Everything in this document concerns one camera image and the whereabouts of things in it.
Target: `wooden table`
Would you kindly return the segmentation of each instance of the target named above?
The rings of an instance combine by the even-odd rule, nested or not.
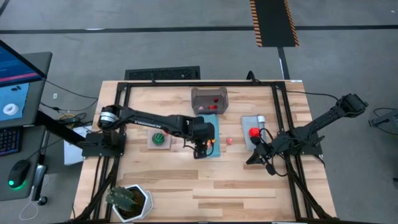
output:
[[[114,103],[117,84],[114,81],[103,82],[94,127],[97,127],[101,108]],[[291,91],[304,91],[302,82],[286,81],[286,86]],[[126,151],[121,158],[116,185],[140,184],[151,192],[154,209],[143,222],[295,220],[287,177],[271,176],[262,165],[247,166],[245,163],[251,152],[247,151],[244,143],[242,116],[264,115],[266,128],[271,134],[276,136],[279,130],[271,88],[245,86],[227,89],[229,108],[225,114],[218,116],[219,158],[194,160],[192,150],[183,148],[183,139],[180,138],[172,139],[169,151],[148,150],[146,139],[149,128],[127,125]],[[129,106],[161,115],[177,111],[178,114],[193,116],[190,93],[190,87],[134,87]],[[282,95],[279,93],[279,96],[284,113]],[[288,97],[294,125],[309,123],[312,118],[307,97],[300,93],[288,93]],[[232,145],[226,144],[227,138],[233,140]],[[334,216],[335,208],[322,163],[313,156],[302,156],[302,160],[309,191],[325,211]],[[84,161],[74,204],[77,215],[90,201],[96,163],[95,157]],[[275,164],[280,173],[285,172],[280,158],[275,158]],[[297,192],[304,217],[302,195],[298,189]],[[101,206],[100,217],[104,217],[105,203]],[[111,221],[119,221],[114,213]]]

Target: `small red ball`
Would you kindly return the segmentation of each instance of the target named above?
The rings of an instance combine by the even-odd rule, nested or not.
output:
[[[250,137],[260,137],[260,129],[259,128],[251,128],[249,131]]]

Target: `monitor screen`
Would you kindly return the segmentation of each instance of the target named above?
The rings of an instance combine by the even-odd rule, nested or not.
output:
[[[33,65],[8,46],[3,43],[0,45],[0,86],[27,83],[41,79],[42,75],[32,67]]]

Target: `computer mouse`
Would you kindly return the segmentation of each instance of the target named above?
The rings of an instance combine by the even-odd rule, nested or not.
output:
[[[27,172],[29,171],[30,162],[26,159],[20,160],[12,167],[8,175],[8,185],[11,188],[21,186],[24,182]]]

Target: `white pot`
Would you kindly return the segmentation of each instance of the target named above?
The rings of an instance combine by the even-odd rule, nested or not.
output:
[[[139,190],[141,191],[141,193],[143,194],[143,196],[145,197],[144,208],[142,209],[141,214],[139,214],[139,215],[136,216],[136,217],[132,217],[132,218],[129,218],[129,219],[124,219],[124,218],[120,215],[120,213],[119,213],[119,211],[118,211],[118,208],[116,208],[115,205],[112,206],[113,211],[118,215],[118,217],[120,218],[120,220],[121,220],[122,222],[124,222],[124,223],[126,223],[126,222],[131,222],[131,221],[136,220],[136,219],[143,219],[143,218],[145,218],[145,216],[148,215],[149,212],[150,212],[150,211],[152,210],[152,208],[154,207],[154,201],[152,201],[152,195],[149,193],[149,191],[146,191],[146,190],[142,189],[138,184],[134,184],[134,185],[128,186],[128,187],[126,187],[126,189],[131,189],[131,188],[133,188],[133,187],[137,187],[137,189],[139,189]]]

